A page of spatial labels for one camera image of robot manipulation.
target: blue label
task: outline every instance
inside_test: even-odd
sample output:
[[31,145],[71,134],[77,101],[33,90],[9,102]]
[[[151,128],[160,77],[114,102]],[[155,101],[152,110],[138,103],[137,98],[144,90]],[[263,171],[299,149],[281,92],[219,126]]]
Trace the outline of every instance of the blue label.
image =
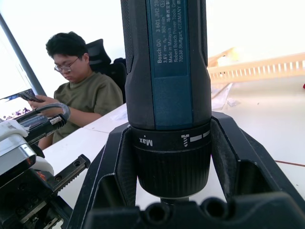
[[147,0],[156,129],[192,127],[187,0]]

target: white wall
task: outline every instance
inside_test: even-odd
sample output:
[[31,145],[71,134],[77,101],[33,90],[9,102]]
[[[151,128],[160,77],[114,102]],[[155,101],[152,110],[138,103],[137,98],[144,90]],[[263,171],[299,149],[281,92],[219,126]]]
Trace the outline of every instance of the white wall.
[[[232,46],[249,60],[304,52],[304,9],[304,0],[207,0],[209,56]],[[120,0],[0,0],[0,12],[49,96],[65,82],[45,50],[52,35],[103,38],[112,60],[125,56]]]

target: black hair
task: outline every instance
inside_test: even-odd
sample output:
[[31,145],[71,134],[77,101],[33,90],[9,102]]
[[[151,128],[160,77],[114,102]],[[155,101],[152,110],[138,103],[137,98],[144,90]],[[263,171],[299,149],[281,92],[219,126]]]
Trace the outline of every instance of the black hair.
[[86,42],[74,32],[60,32],[55,34],[48,40],[46,49],[51,58],[55,54],[81,58],[85,53],[88,53]]

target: smartphone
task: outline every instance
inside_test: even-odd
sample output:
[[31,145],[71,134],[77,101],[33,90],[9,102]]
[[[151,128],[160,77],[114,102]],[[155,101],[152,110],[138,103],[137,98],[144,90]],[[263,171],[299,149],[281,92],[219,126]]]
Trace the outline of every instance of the smartphone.
[[26,91],[18,93],[18,97],[26,100],[26,101],[34,101],[38,103],[43,103],[44,101],[41,99],[37,99],[32,89],[28,89]]

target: chair headrest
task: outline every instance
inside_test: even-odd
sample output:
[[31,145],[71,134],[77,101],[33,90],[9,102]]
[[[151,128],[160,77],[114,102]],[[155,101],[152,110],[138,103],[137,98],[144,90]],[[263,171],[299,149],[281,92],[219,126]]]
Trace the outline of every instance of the chair headrest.
[[88,43],[86,46],[89,54],[89,65],[92,70],[103,68],[111,63],[111,59],[104,49],[103,39]]

